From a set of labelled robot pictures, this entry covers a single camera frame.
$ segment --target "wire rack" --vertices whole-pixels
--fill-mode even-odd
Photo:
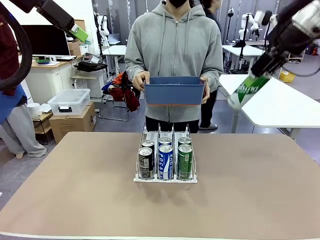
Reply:
[[[173,146],[173,171],[170,175],[168,172],[167,180],[160,179],[160,172],[159,172],[159,139],[163,137],[168,137],[172,139],[172,146]],[[191,172],[188,179],[179,179],[178,176],[178,139],[182,137],[191,138],[191,134],[189,131],[189,126],[186,127],[184,132],[176,132],[174,127],[172,127],[172,131],[161,131],[161,127],[159,126],[158,131],[147,131],[146,125],[144,125],[139,149],[142,146],[142,142],[144,140],[152,140],[154,141],[154,168],[153,168],[153,178],[144,179],[141,177],[140,173],[140,164],[139,164],[139,153],[136,157],[136,172],[135,177],[133,179],[134,182],[144,182],[144,183],[184,183],[184,184],[196,184],[198,183],[197,179],[197,169],[196,169],[196,158],[195,158],[195,151],[192,152],[192,164],[191,164]]]

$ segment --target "green bottle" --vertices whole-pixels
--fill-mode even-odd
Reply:
[[[241,109],[270,79],[271,76],[249,75],[228,98],[229,105]]]

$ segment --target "blue and white can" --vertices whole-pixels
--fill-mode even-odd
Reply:
[[[174,148],[168,144],[159,147],[158,173],[160,180],[170,180],[174,172]]]
[[[159,147],[165,144],[172,146],[172,140],[170,137],[164,136],[159,138]]]

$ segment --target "green can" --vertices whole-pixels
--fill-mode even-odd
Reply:
[[[187,137],[187,136],[180,137],[178,139],[178,147],[180,147],[183,144],[187,144],[187,145],[192,146],[191,138]]]
[[[178,147],[178,177],[180,180],[188,180],[190,177],[193,152],[193,147],[188,144]]]

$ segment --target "black pants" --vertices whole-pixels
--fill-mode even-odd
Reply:
[[[208,128],[211,124],[212,110],[217,100],[218,90],[210,93],[210,98],[205,104],[201,105],[201,124],[200,127]]]
[[[160,121],[147,116],[145,117],[145,126],[148,132],[158,131],[159,124],[161,127],[161,131],[170,132],[172,130],[172,122]],[[186,130],[187,124],[189,124],[189,131],[191,134],[196,134],[199,131],[199,120],[175,122],[174,130],[176,132],[184,132]]]

